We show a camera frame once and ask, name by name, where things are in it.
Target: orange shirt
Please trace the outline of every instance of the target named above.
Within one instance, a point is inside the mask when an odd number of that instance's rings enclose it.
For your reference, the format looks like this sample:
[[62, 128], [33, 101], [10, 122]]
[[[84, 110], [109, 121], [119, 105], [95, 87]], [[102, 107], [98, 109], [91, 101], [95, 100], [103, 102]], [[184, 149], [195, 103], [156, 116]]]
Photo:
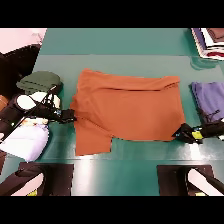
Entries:
[[112, 138], [171, 141], [185, 122], [178, 76], [141, 78], [84, 69], [75, 110], [76, 156], [110, 152]]

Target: dark green folded garment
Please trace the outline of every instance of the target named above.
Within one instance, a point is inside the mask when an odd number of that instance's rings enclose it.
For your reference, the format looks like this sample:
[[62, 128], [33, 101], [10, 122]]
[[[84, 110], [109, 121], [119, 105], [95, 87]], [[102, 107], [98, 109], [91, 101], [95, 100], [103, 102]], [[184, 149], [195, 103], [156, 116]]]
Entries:
[[17, 87], [25, 90], [26, 94], [47, 92], [54, 85], [60, 86], [60, 77], [53, 72], [38, 71], [28, 75], [16, 83]]

